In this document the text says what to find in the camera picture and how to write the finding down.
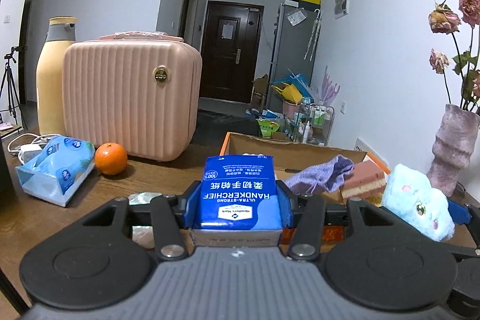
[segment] ceramic vase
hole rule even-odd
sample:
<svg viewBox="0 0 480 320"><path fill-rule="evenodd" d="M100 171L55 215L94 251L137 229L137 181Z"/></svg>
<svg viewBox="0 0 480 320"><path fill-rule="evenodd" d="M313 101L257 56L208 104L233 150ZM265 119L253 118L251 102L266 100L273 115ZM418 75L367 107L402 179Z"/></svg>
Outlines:
<svg viewBox="0 0 480 320"><path fill-rule="evenodd" d="M457 186L460 170L470 164L470 156L480 126L480 116L452 104L445 106L440 129L431 148L434 159L427 177L432 187L450 197Z"/></svg>
<svg viewBox="0 0 480 320"><path fill-rule="evenodd" d="M75 42L75 23L71 16L52 18L37 64L38 128L41 135L65 135L62 100L63 57Z"/></svg>

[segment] purple cloth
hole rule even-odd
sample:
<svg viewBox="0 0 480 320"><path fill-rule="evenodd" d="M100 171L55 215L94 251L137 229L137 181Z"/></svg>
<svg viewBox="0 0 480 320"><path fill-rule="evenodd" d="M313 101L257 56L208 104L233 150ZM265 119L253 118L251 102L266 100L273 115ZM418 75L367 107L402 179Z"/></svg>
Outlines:
<svg viewBox="0 0 480 320"><path fill-rule="evenodd" d="M293 194L316 194L337 191L345 182L345 175L353 171L353 162L337 155L327 163L310 166L291 176L285 184Z"/></svg>

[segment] black mat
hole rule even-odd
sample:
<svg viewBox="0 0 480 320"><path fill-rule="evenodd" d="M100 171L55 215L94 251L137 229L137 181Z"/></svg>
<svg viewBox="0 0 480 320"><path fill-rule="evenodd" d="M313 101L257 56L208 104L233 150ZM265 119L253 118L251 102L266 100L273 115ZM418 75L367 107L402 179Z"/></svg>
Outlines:
<svg viewBox="0 0 480 320"><path fill-rule="evenodd" d="M192 144L205 147L222 147L227 132L242 133L244 135L262 136L257 120L253 118L236 117L221 113L199 110L197 127Z"/></svg>

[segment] doorway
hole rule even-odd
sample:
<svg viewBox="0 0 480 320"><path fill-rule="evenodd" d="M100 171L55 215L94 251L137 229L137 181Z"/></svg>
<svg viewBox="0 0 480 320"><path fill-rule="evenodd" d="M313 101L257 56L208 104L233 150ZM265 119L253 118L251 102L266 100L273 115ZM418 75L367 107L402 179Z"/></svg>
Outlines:
<svg viewBox="0 0 480 320"><path fill-rule="evenodd" d="M201 97L250 102L262 17L263 6L208 1Z"/></svg>
<svg viewBox="0 0 480 320"><path fill-rule="evenodd" d="M18 48L18 96L20 103L27 102L26 94L26 51L28 50L28 21L30 19L30 10L32 8L32 0L25 0L23 6L22 22L20 25L20 38Z"/></svg>
<svg viewBox="0 0 480 320"><path fill-rule="evenodd" d="M177 36L183 38L184 41L189 45L193 45L194 43L193 36L195 33L197 6L198 0L183 0L182 3Z"/></svg>

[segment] plush toy eye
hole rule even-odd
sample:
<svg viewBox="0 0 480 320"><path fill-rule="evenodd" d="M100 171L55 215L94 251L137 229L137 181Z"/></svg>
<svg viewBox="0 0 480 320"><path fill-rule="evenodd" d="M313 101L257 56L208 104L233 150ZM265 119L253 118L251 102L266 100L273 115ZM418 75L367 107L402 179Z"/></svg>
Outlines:
<svg viewBox="0 0 480 320"><path fill-rule="evenodd" d="M417 208L417 214L419 216L423 216L425 214L425 207L421 202L417 202L416 208Z"/></svg>

